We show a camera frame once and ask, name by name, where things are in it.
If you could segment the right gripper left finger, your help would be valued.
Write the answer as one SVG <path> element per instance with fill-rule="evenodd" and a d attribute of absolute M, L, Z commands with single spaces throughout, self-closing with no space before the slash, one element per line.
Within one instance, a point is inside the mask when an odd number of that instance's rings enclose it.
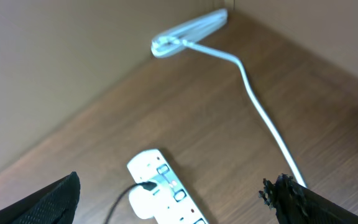
<path fill-rule="evenodd" d="M 72 224 L 80 200 L 76 172 L 0 210 L 0 224 Z"/>

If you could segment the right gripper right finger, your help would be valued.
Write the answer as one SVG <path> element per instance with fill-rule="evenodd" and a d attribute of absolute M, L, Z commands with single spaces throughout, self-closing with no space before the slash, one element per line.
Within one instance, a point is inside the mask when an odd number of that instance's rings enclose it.
<path fill-rule="evenodd" d="M 275 183 L 264 179 L 259 197 L 275 210 L 279 224 L 358 223 L 358 216 L 282 174 Z"/>

